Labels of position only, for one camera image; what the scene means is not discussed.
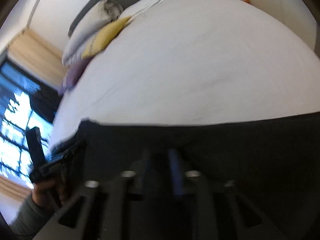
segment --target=white wall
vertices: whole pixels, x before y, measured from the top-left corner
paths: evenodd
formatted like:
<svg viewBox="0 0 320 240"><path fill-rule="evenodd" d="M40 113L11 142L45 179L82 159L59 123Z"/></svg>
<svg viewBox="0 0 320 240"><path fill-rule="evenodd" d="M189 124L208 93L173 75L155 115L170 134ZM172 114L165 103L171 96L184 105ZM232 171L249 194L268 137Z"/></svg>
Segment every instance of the white wall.
<svg viewBox="0 0 320 240"><path fill-rule="evenodd" d="M0 212L8 224L16 217L21 203L0 192Z"/></svg>
<svg viewBox="0 0 320 240"><path fill-rule="evenodd" d="M30 28L64 50L70 24L89 0L41 0Z"/></svg>
<svg viewBox="0 0 320 240"><path fill-rule="evenodd" d="M0 51L26 27L36 0L19 0L0 29Z"/></svg>
<svg viewBox="0 0 320 240"><path fill-rule="evenodd" d="M255 7L289 27L311 48L315 48L317 23L302 0L250 0Z"/></svg>

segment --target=gray sleeve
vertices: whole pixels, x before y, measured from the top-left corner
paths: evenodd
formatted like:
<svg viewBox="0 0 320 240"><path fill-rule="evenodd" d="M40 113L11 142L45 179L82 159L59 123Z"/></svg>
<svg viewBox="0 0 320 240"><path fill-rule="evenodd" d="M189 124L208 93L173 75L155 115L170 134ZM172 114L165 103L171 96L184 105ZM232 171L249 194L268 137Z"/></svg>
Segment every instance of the gray sleeve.
<svg viewBox="0 0 320 240"><path fill-rule="evenodd" d="M11 230L20 240L31 240L38 231L49 221L53 212L38 207L32 200L31 195L27 197L22 206L16 220L10 225Z"/></svg>

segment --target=mattress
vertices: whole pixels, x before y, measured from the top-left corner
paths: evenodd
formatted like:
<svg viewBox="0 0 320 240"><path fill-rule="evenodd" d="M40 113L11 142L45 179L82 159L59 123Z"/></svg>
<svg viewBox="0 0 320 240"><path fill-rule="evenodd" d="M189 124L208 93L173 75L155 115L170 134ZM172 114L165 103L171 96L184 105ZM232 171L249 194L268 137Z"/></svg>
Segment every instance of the mattress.
<svg viewBox="0 0 320 240"><path fill-rule="evenodd" d="M320 61L239 0L164 0L138 15L64 95L50 146L82 119L205 125L320 110Z"/></svg>

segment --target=cushion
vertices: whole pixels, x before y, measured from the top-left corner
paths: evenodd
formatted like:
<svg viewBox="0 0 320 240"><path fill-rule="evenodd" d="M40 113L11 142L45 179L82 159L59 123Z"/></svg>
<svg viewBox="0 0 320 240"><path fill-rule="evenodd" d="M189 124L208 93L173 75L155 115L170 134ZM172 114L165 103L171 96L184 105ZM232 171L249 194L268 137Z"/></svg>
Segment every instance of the cushion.
<svg viewBox="0 0 320 240"><path fill-rule="evenodd" d="M70 90L73 87L75 87L75 85L81 78L83 72L87 68L87 65L90 63L92 59L93 57L81 59L78 62L74 63L72 66L70 66L60 88L58 89L59 96L63 95L67 90Z"/></svg>
<svg viewBox="0 0 320 240"><path fill-rule="evenodd" d="M81 55L83 52L77 51L79 47L103 26L117 20L122 12L121 5L113 0L101 0L93 6L79 22L66 45L62 55L63 65L74 64L75 59L79 58L74 54Z"/></svg>
<svg viewBox="0 0 320 240"><path fill-rule="evenodd" d="M120 15L119 19L127 17L127 16L137 16L138 14L144 12L148 8L154 6L155 4L161 2L163 0L140 0L139 2L129 6L127 9L123 11Z"/></svg>
<svg viewBox="0 0 320 240"><path fill-rule="evenodd" d="M104 50L108 44L122 31L127 21L131 16L114 21L103 27L98 34L92 39L91 43L87 44L82 58L95 56L97 53Z"/></svg>

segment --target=hand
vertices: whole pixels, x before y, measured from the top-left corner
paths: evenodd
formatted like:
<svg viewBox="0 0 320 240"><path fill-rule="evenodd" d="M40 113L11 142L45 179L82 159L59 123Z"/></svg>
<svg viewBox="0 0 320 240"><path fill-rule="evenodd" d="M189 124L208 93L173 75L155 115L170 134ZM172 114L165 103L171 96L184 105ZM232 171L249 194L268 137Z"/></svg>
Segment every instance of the hand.
<svg viewBox="0 0 320 240"><path fill-rule="evenodd" d="M41 207L47 210L52 209L46 193L47 190L52 188L55 188L57 190L61 204L65 203L65 201L68 198L66 184L62 183L62 181L58 179L50 179L50 180L39 182L34 185L31 198L38 207Z"/></svg>

